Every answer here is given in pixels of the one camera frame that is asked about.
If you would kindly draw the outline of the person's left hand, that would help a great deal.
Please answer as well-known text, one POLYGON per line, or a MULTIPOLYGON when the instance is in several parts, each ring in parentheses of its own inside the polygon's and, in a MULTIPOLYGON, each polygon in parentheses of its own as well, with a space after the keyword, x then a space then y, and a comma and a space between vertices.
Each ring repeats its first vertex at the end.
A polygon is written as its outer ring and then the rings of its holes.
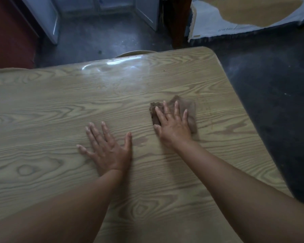
MULTIPOLYGON (((93 157, 90 159, 95 163, 100 176, 109 171, 116 170, 125 177, 132 161, 132 157, 127 157, 123 146, 119 145, 114 136, 111 134, 105 122, 101 122, 102 135, 106 140, 104 147, 92 147, 93 157)), ((85 127, 85 132, 89 139, 89 125, 85 127)))

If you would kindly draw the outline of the white sheet with tan patch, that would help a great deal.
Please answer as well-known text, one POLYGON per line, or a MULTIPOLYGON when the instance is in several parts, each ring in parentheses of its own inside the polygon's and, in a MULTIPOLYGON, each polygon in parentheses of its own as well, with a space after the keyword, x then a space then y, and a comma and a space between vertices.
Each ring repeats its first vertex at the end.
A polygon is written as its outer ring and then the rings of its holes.
POLYGON ((304 22, 304 0, 192 0, 188 42, 304 22))

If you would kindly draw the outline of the person's left forearm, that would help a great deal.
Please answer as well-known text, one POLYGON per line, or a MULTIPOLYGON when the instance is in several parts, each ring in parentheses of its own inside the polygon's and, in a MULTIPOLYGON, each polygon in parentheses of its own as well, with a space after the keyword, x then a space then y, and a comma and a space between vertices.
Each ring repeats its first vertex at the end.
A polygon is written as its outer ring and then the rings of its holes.
POLYGON ((0 220, 0 243, 92 243, 124 177, 110 170, 97 180, 0 220))

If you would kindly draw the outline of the person's right forearm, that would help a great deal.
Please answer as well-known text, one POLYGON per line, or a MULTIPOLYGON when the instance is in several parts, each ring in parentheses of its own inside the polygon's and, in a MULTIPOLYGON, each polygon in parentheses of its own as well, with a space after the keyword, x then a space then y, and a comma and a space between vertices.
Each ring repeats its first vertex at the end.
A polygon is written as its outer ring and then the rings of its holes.
POLYGON ((205 185, 244 243, 304 243, 304 204, 211 154, 197 142, 171 147, 205 185))

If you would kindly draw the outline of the tan chair back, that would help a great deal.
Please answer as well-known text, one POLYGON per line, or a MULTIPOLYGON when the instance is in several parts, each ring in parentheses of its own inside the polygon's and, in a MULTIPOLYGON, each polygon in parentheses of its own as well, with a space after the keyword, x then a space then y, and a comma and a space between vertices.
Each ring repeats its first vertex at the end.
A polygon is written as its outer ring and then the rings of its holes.
POLYGON ((135 51, 130 51, 126 53, 122 53, 115 58, 122 58, 122 57, 128 57, 128 56, 139 56, 139 55, 144 55, 144 54, 150 54, 150 53, 155 53, 155 51, 151 50, 135 50, 135 51))

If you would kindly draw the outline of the red-brown wooden furniture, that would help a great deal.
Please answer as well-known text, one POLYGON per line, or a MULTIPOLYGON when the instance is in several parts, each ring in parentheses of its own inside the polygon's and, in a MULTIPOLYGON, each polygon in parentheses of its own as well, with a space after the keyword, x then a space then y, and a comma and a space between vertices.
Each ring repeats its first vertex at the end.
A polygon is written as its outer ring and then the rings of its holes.
POLYGON ((33 69, 38 39, 14 3, 0 0, 0 69, 33 69))

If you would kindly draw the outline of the dark wooden post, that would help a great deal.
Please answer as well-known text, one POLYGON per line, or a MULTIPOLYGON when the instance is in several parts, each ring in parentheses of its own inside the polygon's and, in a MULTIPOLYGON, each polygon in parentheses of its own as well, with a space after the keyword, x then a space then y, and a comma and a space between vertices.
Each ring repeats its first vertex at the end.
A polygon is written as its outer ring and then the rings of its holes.
POLYGON ((182 47, 192 0, 165 0, 164 21, 174 49, 182 47))

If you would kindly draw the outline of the brown cleaning cloth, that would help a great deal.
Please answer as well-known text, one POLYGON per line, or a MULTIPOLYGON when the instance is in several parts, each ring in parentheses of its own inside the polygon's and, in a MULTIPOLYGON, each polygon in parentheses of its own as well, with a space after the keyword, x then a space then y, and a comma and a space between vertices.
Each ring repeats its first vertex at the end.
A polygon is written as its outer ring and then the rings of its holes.
MULTIPOLYGON (((189 129, 191 131, 191 135, 193 137, 196 137, 198 135, 198 128, 196 123, 196 107, 195 102, 191 99, 185 99, 180 97, 179 95, 175 95, 171 100, 167 102, 167 105, 169 107, 169 110, 172 114, 174 114, 174 106, 175 102, 178 102, 179 105, 179 112, 180 117, 182 118, 184 110, 187 110, 187 123, 189 126, 189 129)), ((155 107, 158 107, 160 111, 164 114, 164 107, 162 102, 151 102, 149 112, 152 118, 152 123, 155 125, 160 125, 161 123, 159 121, 157 112, 155 111, 155 107)))

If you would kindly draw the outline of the white cabinet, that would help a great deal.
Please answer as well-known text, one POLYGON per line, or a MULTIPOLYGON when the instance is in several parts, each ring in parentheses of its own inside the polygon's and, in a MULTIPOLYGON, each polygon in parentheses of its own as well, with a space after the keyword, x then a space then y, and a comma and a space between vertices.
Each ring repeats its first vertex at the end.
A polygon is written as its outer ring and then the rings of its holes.
POLYGON ((158 30, 160 0, 134 0, 134 9, 154 31, 158 30))

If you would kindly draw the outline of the person's right hand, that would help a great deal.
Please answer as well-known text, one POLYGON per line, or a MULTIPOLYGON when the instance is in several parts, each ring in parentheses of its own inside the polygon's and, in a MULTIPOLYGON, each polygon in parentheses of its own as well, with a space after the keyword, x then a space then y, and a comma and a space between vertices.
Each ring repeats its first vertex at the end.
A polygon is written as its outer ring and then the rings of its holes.
POLYGON ((161 126, 165 131, 165 138, 160 140, 164 145, 177 153, 191 151, 194 146, 191 131, 188 125, 182 123, 177 101, 174 107, 173 122, 168 122, 164 119, 163 113, 157 106, 155 107, 161 126))

